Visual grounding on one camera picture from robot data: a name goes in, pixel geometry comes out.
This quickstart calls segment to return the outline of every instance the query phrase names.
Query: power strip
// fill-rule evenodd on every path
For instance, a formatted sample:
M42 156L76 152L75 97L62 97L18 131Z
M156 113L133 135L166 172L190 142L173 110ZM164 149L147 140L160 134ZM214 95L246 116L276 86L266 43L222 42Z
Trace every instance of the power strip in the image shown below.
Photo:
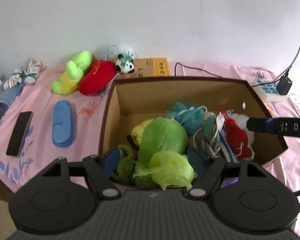
M269 80L265 80L265 79L256 79L255 81L252 82L252 86L254 85L260 85L260 84L264 84L264 83L269 83L271 81ZM277 87L278 82L276 83L272 83L272 84L264 84L264 85L260 85L257 87L253 87L253 90L257 93L257 95L260 97L260 99L264 102L283 102L285 100L287 100L288 95L280 95L277 92Z

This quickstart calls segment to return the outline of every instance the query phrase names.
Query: black cable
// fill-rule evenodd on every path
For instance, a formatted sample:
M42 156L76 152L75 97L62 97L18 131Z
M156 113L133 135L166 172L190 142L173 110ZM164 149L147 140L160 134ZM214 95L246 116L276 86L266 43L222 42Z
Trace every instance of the black cable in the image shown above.
M180 63L180 62L177 62L176 65L174 66L174 76L175 76L175 77L177 76L177 74L176 74L176 68L177 68L177 65L178 65L178 64L179 64L180 66L185 67L185 68L201 70L201 71L204 71L205 73L208 73L208 74L210 74L210 75L212 75L212 76L215 76L215 77L218 77L218 78L223 78L222 76L212 74L212 73L210 73L209 71L206 71L206 70L204 70L204 69L197 68L197 67L189 67L189 66L183 65L183 64Z
M289 67L288 67L288 70L287 70L282 76L280 76L276 81L272 81L272 82L269 82L269 83L258 84L258 85L254 85L254 86L252 86L252 87L258 87L258 86L267 85L267 84L273 84L273 83L278 82L278 81L280 80L281 77L287 75L287 73L289 72L290 68L292 67L292 65L293 65L294 62L296 61L296 59L297 59L297 57L298 57L298 55L299 55L299 52L300 52L300 45L299 45L299 49L298 49L298 51L297 51L296 56L294 57L294 59L292 60L291 64L290 64Z

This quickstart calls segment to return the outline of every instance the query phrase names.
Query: power adapter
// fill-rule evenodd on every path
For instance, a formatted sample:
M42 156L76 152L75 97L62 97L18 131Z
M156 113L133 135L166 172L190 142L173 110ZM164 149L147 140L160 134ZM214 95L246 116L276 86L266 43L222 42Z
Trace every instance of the power adapter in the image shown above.
M288 75L284 75L280 78L279 83L277 85L277 92L280 95L287 95L291 86L292 86L292 81L290 78L287 77Z

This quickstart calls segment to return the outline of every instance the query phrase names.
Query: black phone screen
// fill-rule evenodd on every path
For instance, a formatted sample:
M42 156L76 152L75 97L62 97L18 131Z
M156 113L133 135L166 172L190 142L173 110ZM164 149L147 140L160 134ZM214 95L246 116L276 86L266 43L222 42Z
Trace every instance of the black phone screen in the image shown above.
M19 114L7 148L7 155L18 157L28 131L33 112L22 112Z

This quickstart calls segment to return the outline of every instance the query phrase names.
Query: glove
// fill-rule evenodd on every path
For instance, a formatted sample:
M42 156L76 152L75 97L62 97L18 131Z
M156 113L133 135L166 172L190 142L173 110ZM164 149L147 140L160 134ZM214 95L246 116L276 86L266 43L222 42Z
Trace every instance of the glove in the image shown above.
M25 83L28 85L34 84L40 70L43 68L44 66L41 60L36 62L33 58L30 58L28 68L25 70Z
M12 76L9 78L9 80L7 80L4 85L3 88L4 89L8 89L8 88L12 88L14 87L17 83L21 83L22 82L22 73L23 71L16 68L14 70L14 73L12 74Z

